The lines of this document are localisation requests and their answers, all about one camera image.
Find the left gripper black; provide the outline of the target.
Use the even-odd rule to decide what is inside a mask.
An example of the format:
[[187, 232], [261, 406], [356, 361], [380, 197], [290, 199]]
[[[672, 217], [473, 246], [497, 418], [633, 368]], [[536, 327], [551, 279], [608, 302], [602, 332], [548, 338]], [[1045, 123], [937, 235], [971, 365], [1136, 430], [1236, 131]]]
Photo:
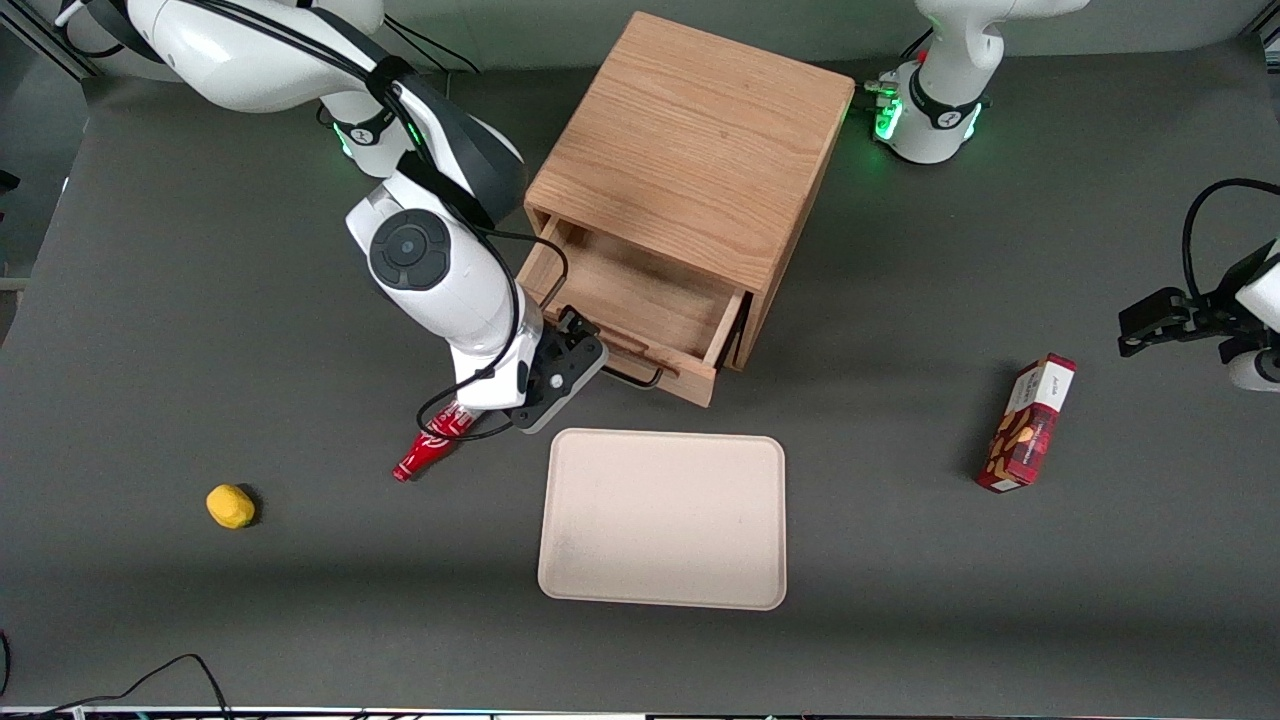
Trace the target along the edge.
[[[1184, 279], [1196, 306], [1199, 325], [1222, 331], [1253, 346], [1276, 343], [1276, 247], [1263, 245], [1231, 265], [1219, 286], [1207, 293], [1198, 290], [1190, 250], [1183, 250]], [[1165, 287], [1117, 314], [1121, 357], [1144, 348], [1175, 342], [1190, 322], [1188, 296]]]

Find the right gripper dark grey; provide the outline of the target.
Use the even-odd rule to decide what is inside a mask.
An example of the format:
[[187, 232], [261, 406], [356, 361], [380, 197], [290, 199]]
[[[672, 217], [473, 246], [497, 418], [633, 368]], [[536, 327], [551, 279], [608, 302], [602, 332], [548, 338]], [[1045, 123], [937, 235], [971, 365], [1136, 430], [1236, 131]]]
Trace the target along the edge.
[[534, 354], [525, 404], [511, 410], [516, 430], [539, 432], [600, 372], [608, 350], [599, 332], [573, 306], [559, 310], [556, 331], [544, 333]]

